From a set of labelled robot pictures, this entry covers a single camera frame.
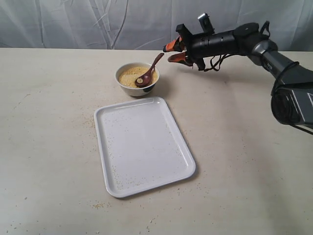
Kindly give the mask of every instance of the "white bowl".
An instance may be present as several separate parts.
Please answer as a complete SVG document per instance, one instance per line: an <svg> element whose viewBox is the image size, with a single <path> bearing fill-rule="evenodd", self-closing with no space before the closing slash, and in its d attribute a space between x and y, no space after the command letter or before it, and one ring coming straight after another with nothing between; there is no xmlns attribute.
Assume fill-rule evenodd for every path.
<svg viewBox="0 0 313 235"><path fill-rule="evenodd" d="M153 87L155 86L155 84L158 82L159 78L160 78L160 72L158 71L157 68L155 68L155 71L157 73L157 80L155 83L151 84L150 86L147 87L143 87L143 88L131 88L131 87L126 87L122 84L120 84L120 82L118 81L118 78L120 77L121 73L133 68L133 67L145 67L145 68L150 68L151 65L147 64L147 63L141 63L141 62L136 62L136 63L130 63L130 64L125 64L122 67L120 67L116 73L115 73L115 80L117 81L117 83L121 86L121 88L130 96L144 96L148 93L150 93L153 89Z"/></svg>

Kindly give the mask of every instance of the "table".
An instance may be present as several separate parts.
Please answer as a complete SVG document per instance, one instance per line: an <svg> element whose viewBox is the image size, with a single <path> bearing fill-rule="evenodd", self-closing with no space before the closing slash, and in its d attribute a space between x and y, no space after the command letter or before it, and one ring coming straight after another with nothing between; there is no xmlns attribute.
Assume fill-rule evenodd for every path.
<svg viewBox="0 0 313 235"><path fill-rule="evenodd" d="M115 71L157 54L0 49L0 234L312 234L313 136L275 120L274 79L245 57L220 72L162 59L149 96L168 103L197 171L122 200L107 193L93 113L132 100ZM284 54L313 69L313 53Z"/></svg>

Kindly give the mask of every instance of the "bowl rim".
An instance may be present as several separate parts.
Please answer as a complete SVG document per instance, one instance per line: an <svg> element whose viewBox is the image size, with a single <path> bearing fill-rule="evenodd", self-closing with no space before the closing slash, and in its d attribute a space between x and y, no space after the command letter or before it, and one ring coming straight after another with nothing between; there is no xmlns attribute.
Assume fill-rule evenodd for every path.
<svg viewBox="0 0 313 235"><path fill-rule="evenodd" d="M118 81L118 77L117 77L117 72L124 66L127 66L127 65L133 65L133 64L145 64L145 65L148 65L149 67L151 67L152 64L149 64L149 63L145 63L145 62L132 62L132 63L127 63L127 64L124 64L122 65L121 67L119 67L117 69L117 71L115 72L115 80L116 82L121 86L121 87L124 87L126 89L130 89L130 90L143 90L143 89L146 89L146 88L149 88L153 85L155 85L158 80L160 79L160 71L157 69L157 67L155 67L155 71L157 73L157 81L155 81L155 83L152 83L151 85L147 86L147 87L138 87L138 88L132 88L132 87L127 87L127 86L124 86L122 85L119 81Z"/></svg>

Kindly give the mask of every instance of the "rectangular tray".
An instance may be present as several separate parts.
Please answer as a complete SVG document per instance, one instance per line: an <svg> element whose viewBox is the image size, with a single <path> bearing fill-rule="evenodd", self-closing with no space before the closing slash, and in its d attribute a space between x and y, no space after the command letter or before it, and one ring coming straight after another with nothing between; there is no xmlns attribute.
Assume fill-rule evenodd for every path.
<svg viewBox="0 0 313 235"><path fill-rule="evenodd" d="M164 99L102 107L94 121L105 184L112 196L130 196L195 172L195 161Z"/></svg>

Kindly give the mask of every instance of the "white fabric curtain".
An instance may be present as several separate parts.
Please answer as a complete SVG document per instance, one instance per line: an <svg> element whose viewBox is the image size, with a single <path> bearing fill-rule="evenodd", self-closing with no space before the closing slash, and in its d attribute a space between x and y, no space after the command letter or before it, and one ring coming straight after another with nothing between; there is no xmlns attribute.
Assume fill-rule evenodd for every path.
<svg viewBox="0 0 313 235"><path fill-rule="evenodd" d="M313 50L312 0L0 0L0 47L161 49L184 23L216 32L270 21L280 50Z"/></svg>

